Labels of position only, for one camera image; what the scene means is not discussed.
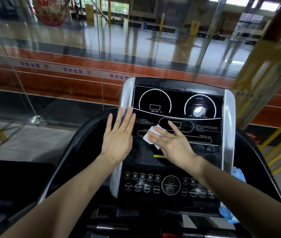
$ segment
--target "right hand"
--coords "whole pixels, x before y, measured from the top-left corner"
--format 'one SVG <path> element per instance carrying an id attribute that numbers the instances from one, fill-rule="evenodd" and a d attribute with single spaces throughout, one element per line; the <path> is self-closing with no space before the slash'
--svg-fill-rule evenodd
<path id="1" fill-rule="evenodd" d="M 168 121 L 168 124 L 176 135 L 155 126 L 154 129 L 162 136 L 148 131 L 148 140 L 158 145 L 171 163 L 198 178 L 201 175 L 201 166 L 205 159 L 194 153 L 187 138 L 173 122 Z"/>

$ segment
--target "yellow sticker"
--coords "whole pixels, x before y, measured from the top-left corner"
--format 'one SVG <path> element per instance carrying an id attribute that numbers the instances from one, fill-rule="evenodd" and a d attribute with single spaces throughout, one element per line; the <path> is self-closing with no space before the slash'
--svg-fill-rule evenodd
<path id="1" fill-rule="evenodd" d="M 155 158 L 165 158 L 163 155 L 154 155 Z"/>

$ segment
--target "treadmill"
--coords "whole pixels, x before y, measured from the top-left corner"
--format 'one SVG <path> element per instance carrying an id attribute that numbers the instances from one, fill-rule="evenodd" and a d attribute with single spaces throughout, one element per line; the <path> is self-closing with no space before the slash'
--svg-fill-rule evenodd
<path id="1" fill-rule="evenodd" d="M 131 152 L 101 185 L 69 237 L 252 237 L 241 224 L 235 224 L 235 230 L 219 228 L 211 219 L 222 217 L 216 196 L 143 140 L 157 124 L 173 133 L 168 120 L 186 136 L 196 154 L 228 173 L 233 166 L 240 168 L 248 184 L 281 202 L 281 192 L 261 152 L 235 127 L 235 99 L 230 91 L 135 77 L 123 84 L 120 106 L 124 112 L 133 106 L 136 113 Z M 113 125 L 117 110 L 99 113 L 75 133 L 34 205 L 95 160 L 107 117 L 113 114 Z M 184 227 L 182 215 L 188 215 L 196 228 Z"/>

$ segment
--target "finger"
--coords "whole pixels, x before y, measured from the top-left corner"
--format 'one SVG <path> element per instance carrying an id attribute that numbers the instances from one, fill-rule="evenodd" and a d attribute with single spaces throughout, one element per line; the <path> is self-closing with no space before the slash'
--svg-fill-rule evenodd
<path id="1" fill-rule="evenodd" d="M 177 126 L 171 122 L 170 120 L 168 121 L 168 124 L 170 125 L 170 127 L 175 131 L 176 135 L 178 136 L 182 136 L 182 132 L 180 132 L 180 130 L 177 128 Z"/>
<path id="2" fill-rule="evenodd" d="M 123 115 L 123 107 L 119 108 L 119 111 L 117 112 L 117 117 L 116 117 L 116 121 L 114 124 L 114 127 L 112 130 L 118 130 L 120 125 L 121 125 L 121 121 L 122 121 L 122 115 Z"/>
<path id="3" fill-rule="evenodd" d="M 168 140 L 170 139 L 170 138 L 168 138 L 168 137 L 155 134 L 155 133 L 152 132 L 152 131 L 148 131 L 148 135 L 149 135 L 149 136 L 152 136 L 152 137 L 155 138 L 155 139 L 162 140 L 162 141 L 164 141 L 164 142 L 166 142 L 166 141 L 168 141 Z"/>
<path id="4" fill-rule="evenodd" d="M 160 139 L 156 139 L 152 136 L 148 136 L 148 140 L 151 141 L 153 144 L 156 144 L 158 145 L 160 148 L 164 148 L 165 147 L 165 144 L 166 142 L 160 140 Z"/>
<path id="5" fill-rule="evenodd" d="M 166 136 L 166 137 L 169 137 L 169 138 L 173 138 L 174 136 L 169 133 L 168 131 L 166 130 L 163 130 L 157 126 L 154 126 L 154 130 L 156 130 L 158 133 L 162 134 L 163 136 Z"/>
<path id="6" fill-rule="evenodd" d="M 133 114 L 131 119 L 129 120 L 129 123 L 128 123 L 126 129 L 125 129 L 125 132 L 128 132 L 129 134 L 132 134 L 135 119 L 136 119 L 136 114 Z"/>
<path id="7" fill-rule="evenodd" d="M 113 114 L 109 114 L 107 118 L 107 123 L 106 123 L 106 128 L 105 128 L 105 134 L 111 132 L 112 129 L 112 119 L 113 119 Z"/>
<path id="8" fill-rule="evenodd" d="M 133 115 L 133 108 L 129 107 L 128 110 L 127 110 L 126 116 L 125 116 L 125 118 L 124 118 L 124 120 L 123 120 L 123 122 L 120 126 L 120 130 L 125 131 L 132 115 Z"/>

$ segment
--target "silver side panel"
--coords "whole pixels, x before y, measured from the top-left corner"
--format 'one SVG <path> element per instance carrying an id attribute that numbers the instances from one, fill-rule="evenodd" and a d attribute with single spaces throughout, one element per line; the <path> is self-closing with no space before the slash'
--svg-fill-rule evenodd
<path id="1" fill-rule="evenodd" d="M 129 78 L 127 81 L 124 82 L 121 91 L 121 98 L 120 98 L 120 107 L 124 108 L 123 116 L 126 114 L 127 109 L 132 105 L 133 101 L 133 93 L 134 93 L 134 83 L 135 78 Z M 122 171 L 121 162 L 112 172 L 111 181 L 110 181 L 110 191 L 111 194 L 117 198 L 119 193 L 119 185 L 120 185 L 120 178 L 121 178 L 121 171 Z"/>
<path id="2" fill-rule="evenodd" d="M 225 90 L 223 106 L 222 170 L 231 174 L 235 147 L 235 98 Z"/>

